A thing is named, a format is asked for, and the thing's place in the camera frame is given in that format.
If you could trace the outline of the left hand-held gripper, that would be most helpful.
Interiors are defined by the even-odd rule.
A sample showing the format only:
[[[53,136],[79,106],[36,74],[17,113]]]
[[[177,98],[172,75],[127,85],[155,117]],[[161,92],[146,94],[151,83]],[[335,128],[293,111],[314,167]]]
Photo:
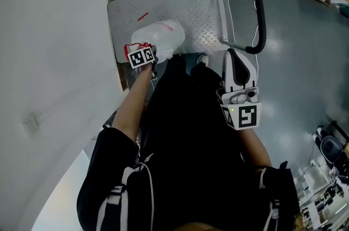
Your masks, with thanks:
[[[128,53],[128,60],[133,69],[138,69],[146,64],[157,62],[156,47],[143,47]]]

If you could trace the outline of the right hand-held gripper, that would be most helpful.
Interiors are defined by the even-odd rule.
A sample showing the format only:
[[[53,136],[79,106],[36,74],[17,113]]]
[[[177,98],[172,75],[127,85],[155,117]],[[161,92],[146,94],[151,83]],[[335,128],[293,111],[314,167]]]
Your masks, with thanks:
[[[256,69],[242,53],[228,49],[224,54],[222,77],[224,88],[216,91],[226,123],[234,130],[256,128],[260,124]]]

